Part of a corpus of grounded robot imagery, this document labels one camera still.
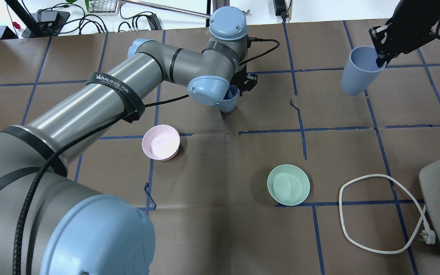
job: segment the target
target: mint green dish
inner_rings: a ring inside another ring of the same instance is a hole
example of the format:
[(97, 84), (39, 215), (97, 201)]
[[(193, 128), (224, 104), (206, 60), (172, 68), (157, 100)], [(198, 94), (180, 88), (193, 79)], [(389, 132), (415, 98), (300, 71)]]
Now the mint green dish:
[(267, 177), (267, 190), (282, 205), (298, 205), (309, 196), (310, 180), (302, 169), (282, 164)]

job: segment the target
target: red object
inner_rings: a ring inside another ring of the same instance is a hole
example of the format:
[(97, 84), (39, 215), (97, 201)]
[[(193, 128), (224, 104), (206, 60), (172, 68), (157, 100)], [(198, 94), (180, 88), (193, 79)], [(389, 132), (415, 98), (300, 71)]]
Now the red object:
[(19, 25), (19, 23), (13, 22), (13, 26), (17, 29), (21, 29), (21, 26)]

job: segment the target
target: white cable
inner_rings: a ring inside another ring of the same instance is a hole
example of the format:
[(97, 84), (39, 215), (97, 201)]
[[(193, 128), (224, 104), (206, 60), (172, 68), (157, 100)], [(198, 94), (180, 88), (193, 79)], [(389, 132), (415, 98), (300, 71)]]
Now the white cable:
[[(407, 244), (405, 244), (405, 246), (402, 249), (395, 250), (395, 251), (382, 251), (382, 250), (372, 249), (372, 248), (365, 247), (365, 246), (355, 242), (347, 234), (346, 226), (344, 225), (344, 215), (342, 214), (342, 192), (344, 191), (344, 188), (346, 188), (346, 186), (348, 186), (351, 183), (355, 183), (356, 181), (360, 181), (360, 180), (363, 180), (363, 179), (373, 178), (373, 177), (376, 177), (376, 176), (377, 177), (381, 177), (381, 178), (387, 178), (390, 181), (393, 181), (400, 188), (402, 188), (403, 191), (405, 191), (405, 193), (407, 193), (407, 195), (409, 195), (410, 198), (414, 201), (415, 205), (419, 209), (419, 212), (421, 213), (421, 217), (419, 219), (419, 222), (417, 222), (417, 226), (415, 227), (415, 230), (412, 233), (412, 236), (410, 236)], [(367, 176), (360, 176), (359, 178), (354, 179), (354, 180), (349, 181), (346, 184), (344, 184), (341, 187), (341, 190), (339, 191), (339, 215), (340, 215), (340, 220), (341, 220), (342, 231), (344, 232), (344, 236), (349, 240), (349, 242), (353, 243), (354, 245), (356, 245), (356, 246), (358, 246), (358, 247), (360, 247), (360, 248), (362, 248), (364, 250), (370, 251), (370, 252), (374, 252), (374, 253), (378, 253), (378, 254), (398, 254), (398, 253), (404, 252), (405, 250), (407, 250), (407, 248), (410, 246), (410, 244), (412, 244), (412, 241), (414, 240), (415, 236), (417, 235), (417, 231), (419, 231), (419, 228), (421, 226), (422, 221), (424, 221), (424, 228), (425, 228), (425, 230), (422, 231), (422, 235), (424, 236), (425, 242), (427, 244), (434, 244), (434, 242), (435, 242), (434, 231), (430, 229), (429, 223), (427, 222), (427, 219), (425, 218), (425, 205), (424, 205), (424, 208), (422, 209), (421, 206), (419, 205), (419, 202), (417, 202), (417, 200), (407, 190), (407, 188), (402, 186), (398, 181), (396, 181), (391, 176), (387, 176), (387, 175), (384, 175), (384, 174), (371, 174), (371, 175), (367, 175)]]

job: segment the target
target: tiled surface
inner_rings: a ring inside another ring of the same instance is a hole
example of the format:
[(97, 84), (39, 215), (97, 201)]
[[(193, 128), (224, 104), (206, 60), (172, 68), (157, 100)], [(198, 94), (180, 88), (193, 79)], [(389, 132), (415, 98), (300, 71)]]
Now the tiled surface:
[[(68, 177), (145, 207), (157, 234), (152, 274), (440, 273), (438, 246), (415, 242), (410, 254), (372, 254), (349, 243), (338, 221), (345, 182), (390, 173), (420, 199), (418, 172), (440, 159), (440, 41), (422, 48), (428, 68), (419, 52), (402, 55), (390, 65), (405, 68), (384, 70), (367, 96), (340, 91), (347, 34), (354, 47), (370, 44), (367, 28), (380, 22), (348, 21), (347, 32), (342, 21), (287, 24), (286, 32), (283, 25), (250, 26), (250, 36), (276, 38), (281, 46), (248, 64), (259, 83), (232, 113), (192, 99), (150, 107), (139, 122), (112, 127), (69, 165)], [(113, 68), (136, 38), (200, 52), (208, 37), (201, 28), (0, 42), (0, 130), (21, 124), (27, 107), (30, 122), (100, 66)], [(253, 43), (249, 55), (270, 46)], [(163, 83), (144, 102), (185, 93)], [(167, 162), (152, 162), (141, 149), (141, 136), (155, 124), (182, 133), (178, 155)], [(283, 163), (301, 167), (311, 181), (297, 207), (274, 207), (267, 192), (267, 175)], [(156, 210), (143, 192), (147, 182)], [(395, 190), (384, 179), (346, 188), (354, 240), (377, 249), (403, 246), (402, 223), (412, 230), (418, 215)]]

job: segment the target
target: light blue plastic cap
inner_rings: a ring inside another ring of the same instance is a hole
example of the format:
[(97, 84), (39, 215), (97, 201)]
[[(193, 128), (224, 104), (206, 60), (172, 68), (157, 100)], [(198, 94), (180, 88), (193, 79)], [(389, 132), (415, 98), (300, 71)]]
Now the light blue plastic cap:
[(40, 275), (148, 275), (154, 228), (142, 211), (111, 195), (79, 202), (45, 249)]
[(215, 106), (222, 101), (230, 83), (215, 75), (199, 76), (188, 83), (188, 95), (206, 106)]
[(215, 10), (210, 18), (210, 33), (225, 41), (239, 40), (246, 36), (248, 25), (244, 12), (230, 6)]
[(132, 55), (134, 55), (135, 52), (137, 51), (138, 47), (140, 47), (143, 43), (145, 43), (147, 41), (155, 41), (155, 40), (139, 38), (139, 39), (136, 39), (135, 41), (133, 41), (131, 46), (129, 47), (129, 51), (127, 53), (127, 58), (130, 58)]

